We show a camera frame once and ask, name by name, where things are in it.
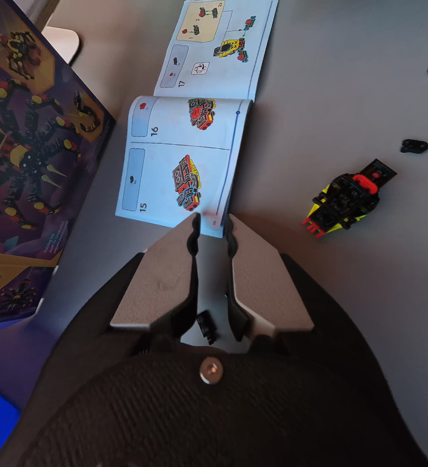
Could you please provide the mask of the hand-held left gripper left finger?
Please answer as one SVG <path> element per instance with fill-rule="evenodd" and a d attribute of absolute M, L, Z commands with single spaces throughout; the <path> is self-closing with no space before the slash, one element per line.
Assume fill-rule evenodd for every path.
<path fill-rule="evenodd" d="M 192 213 L 143 254 L 110 326 L 181 338 L 198 312 L 201 216 Z"/>

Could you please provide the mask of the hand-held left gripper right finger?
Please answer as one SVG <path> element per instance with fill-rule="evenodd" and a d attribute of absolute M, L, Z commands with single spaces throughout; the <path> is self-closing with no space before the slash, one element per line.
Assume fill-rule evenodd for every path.
<path fill-rule="evenodd" d="M 237 342 L 311 332 L 315 324 L 279 251 L 234 215 L 225 223 L 227 313 Z"/>

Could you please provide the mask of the black yellow red lego model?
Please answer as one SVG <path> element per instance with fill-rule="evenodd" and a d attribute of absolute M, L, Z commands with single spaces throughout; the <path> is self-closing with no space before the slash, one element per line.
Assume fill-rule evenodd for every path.
<path fill-rule="evenodd" d="M 371 213 L 380 202 L 380 190 L 397 172 L 374 159 L 357 173 L 334 178 L 316 197 L 301 223 L 316 239 L 351 226 Z"/>

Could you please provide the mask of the lego instruction booklet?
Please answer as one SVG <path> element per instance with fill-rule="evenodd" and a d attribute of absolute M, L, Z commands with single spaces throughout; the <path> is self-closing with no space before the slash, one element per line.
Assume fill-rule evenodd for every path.
<path fill-rule="evenodd" d="M 129 108 L 115 215 L 222 238 L 276 0 L 185 1 L 153 96 Z"/>

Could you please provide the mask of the purple lego set box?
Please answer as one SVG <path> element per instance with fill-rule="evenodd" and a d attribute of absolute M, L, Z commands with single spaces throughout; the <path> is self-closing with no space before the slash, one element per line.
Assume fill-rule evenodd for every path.
<path fill-rule="evenodd" d="M 0 328 L 36 314 L 115 120 L 0 0 Z"/>

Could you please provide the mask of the white rounded seat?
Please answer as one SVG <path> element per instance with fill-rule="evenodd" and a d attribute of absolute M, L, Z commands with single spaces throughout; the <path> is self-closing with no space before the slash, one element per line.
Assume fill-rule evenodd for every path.
<path fill-rule="evenodd" d="M 78 33 L 66 28 L 45 26 L 42 34 L 67 64 L 73 66 L 82 50 Z"/>

